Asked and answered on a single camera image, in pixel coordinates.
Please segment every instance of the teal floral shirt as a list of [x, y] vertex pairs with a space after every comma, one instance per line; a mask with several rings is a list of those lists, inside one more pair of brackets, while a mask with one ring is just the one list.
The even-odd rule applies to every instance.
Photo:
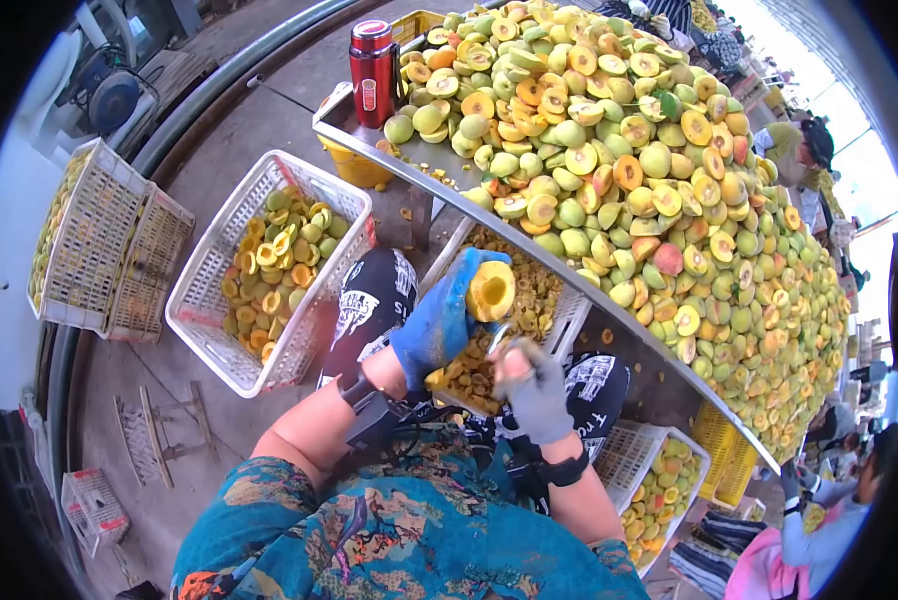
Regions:
[[507, 445], [482, 473], [452, 423], [316, 494], [279, 458], [243, 462], [186, 537], [169, 598], [647, 599], [625, 544], [582, 544], [513, 504]]

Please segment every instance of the thermos label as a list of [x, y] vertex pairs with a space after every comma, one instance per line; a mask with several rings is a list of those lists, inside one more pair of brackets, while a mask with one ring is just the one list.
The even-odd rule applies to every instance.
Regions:
[[364, 78], [362, 80], [362, 108], [366, 111], [376, 109], [376, 80]]

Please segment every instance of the red thermos bottle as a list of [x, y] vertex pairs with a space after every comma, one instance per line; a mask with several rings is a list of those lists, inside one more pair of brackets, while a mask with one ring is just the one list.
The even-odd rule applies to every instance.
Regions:
[[353, 27], [349, 66], [359, 123], [378, 129], [395, 114], [395, 104], [403, 97], [399, 44], [392, 41], [392, 26], [371, 19]]

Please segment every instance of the white plastic crate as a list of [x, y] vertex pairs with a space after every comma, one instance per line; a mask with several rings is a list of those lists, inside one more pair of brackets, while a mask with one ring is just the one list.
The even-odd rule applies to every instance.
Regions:
[[154, 183], [132, 238], [103, 338], [158, 342], [168, 288], [179, 251], [195, 226], [195, 215]]
[[[689, 445], [696, 460], [700, 460], [701, 464], [698, 480], [689, 491], [687, 509], [669, 522], [669, 529], [666, 530], [666, 544], [663, 544], [663, 547], [669, 543], [672, 534], [678, 529], [679, 523], [689, 511], [688, 508], [695, 501], [702, 482], [705, 481], [705, 475], [709, 472], [711, 464], [709, 453], [675, 427], [648, 426], [620, 418], [612, 427], [612, 431], [609, 432], [605, 440], [605, 446], [599, 453], [596, 462], [593, 463], [596, 473], [599, 474], [599, 479], [605, 484], [605, 490], [608, 492], [613, 506], [616, 507], [616, 513], [621, 515], [631, 503], [635, 491], [642, 485], [642, 480], [646, 478], [652, 465], [652, 459], [662, 448], [662, 440], [667, 437], [676, 438]], [[654, 563], [655, 560], [640, 568], [639, 577], [645, 577]]]
[[[428, 292], [439, 281], [452, 264], [455, 255], [458, 254], [462, 244], [465, 243], [466, 238], [469, 237], [469, 233], [472, 232], [476, 224], [469, 217], [462, 219], [455, 233], [453, 233], [446, 246], [442, 248], [442, 252], [439, 253], [438, 258], [432, 263], [431, 269], [419, 284], [420, 294], [423, 295]], [[591, 307], [592, 303], [585, 298], [585, 295], [576, 292], [568, 285], [563, 285], [552, 311], [552, 328], [546, 332], [540, 343], [542, 350], [551, 354], [560, 363], [565, 360], [566, 356], [572, 351], [575, 336], [582, 329], [582, 324], [585, 323], [585, 318], [589, 314], [589, 308]], [[477, 415], [491, 416], [491, 414], [484, 414], [482, 411], [468, 406], [463, 398], [455, 397], [447, 390], [434, 391], [432, 396], [439, 401], [461, 406]]]
[[122, 540], [132, 523], [99, 468], [62, 477], [62, 506], [89, 556]]
[[[329, 205], [350, 227], [263, 366], [258, 357], [222, 330], [229, 306], [220, 285], [245, 235], [245, 224], [254, 216], [264, 215], [269, 192], [289, 185]], [[168, 298], [166, 320], [189, 348], [243, 398], [299, 383], [318, 350], [317, 307], [337, 302], [346, 271], [375, 245], [368, 194], [291, 154], [270, 150], [239, 183], [199, 240]]]
[[42, 321], [104, 336], [148, 182], [100, 138], [72, 156], [85, 153], [49, 255], [42, 300], [37, 308], [30, 294], [29, 304]]

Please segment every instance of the white wall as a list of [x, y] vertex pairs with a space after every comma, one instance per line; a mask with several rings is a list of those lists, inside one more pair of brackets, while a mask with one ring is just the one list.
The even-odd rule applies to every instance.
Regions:
[[0, 409], [19, 406], [35, 384], [41, 324], [27, 299], [39, 231], [62, 169], [12, 126], [0, 150]]

